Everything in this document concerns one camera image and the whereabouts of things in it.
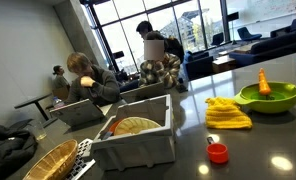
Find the glass wall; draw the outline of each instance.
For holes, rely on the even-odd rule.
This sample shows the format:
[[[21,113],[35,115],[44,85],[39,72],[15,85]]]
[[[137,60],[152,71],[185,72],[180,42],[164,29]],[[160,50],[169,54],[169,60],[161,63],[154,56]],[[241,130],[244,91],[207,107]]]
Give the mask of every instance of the glass wall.
[[[154,30],[164,37],[177,38],[184,50],[192,52],[205,50],[211,44],[212,36],[223,32],[220,0],[110,0],[90,5],[90,10],[98,17],[100,25],[97,28],[102,28],[102,34],[94,30],[96,41],[102,44],[101,52],[105,56],[108,50],[112,53],[123,51],[124,57],[115,62],[119,70],[124,69],[129,74],[137,72],[144,61],[143,39],[136,32],[141,21],[148,20]],[[84,12],[96,22],[85,8]]]

